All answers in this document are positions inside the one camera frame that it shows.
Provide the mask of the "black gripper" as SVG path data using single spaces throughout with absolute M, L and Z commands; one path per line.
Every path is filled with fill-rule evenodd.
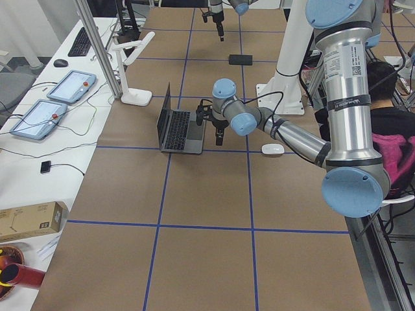
M 216 119 L 215 117 L 211 118 L 211 122 L 214 125 L 214 127 L 216 128 L 215 130 L 215 144 L 217 146 L 223 145 L 223 140 L 224 140 L 224 133 L 225 133 L 225 128 L 228 127 L 228 121 L 226 119 L 224 120 L 219 120 Z
M 217 12 L 217 13 L 211 13 L 211 17 L 214 23 L 216 23 L 216 28 L 218 32 L 218 36 L 220 41 L 224 41 L 224 29 L 222 22 L 224 21 L 224 12 Z

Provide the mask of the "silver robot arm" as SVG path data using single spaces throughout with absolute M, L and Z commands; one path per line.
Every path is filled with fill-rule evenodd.
M 293 1 L 275 75 L 262 89 L 265 103 L 244 104 L 227 78 L 212 90 L 214 118 L 228 121 L 238 135 L 260 129 L 325 168 L 322 196 L 350 218 L 378 211 L 390 190 L 372 142 L 366 70 L 366 48 L 379 41 L 383 6 L 382 1 Z M 298 81 L 311 41 L 322 54 L 329 141 L 286 119 L 300 110 Z
M 228 4 L 234 9 L 234 11 L 236 11 L 236 13 L 238 13 L 241 16 L 245 14 L 248 11 L 249 6 L 255 2 L 256 0 L 229 0 Z M 220 41 L 224 41 L 224 28 L 222 25 L 222 22 L 224 21 L 224 9 L 222 4 L 223 1 L 208 1 L 208 10 L 202 13 L 202 19 L 204 23 L 208 22 L 209 17 L 212 18 L 212 21 L 216 25 Z

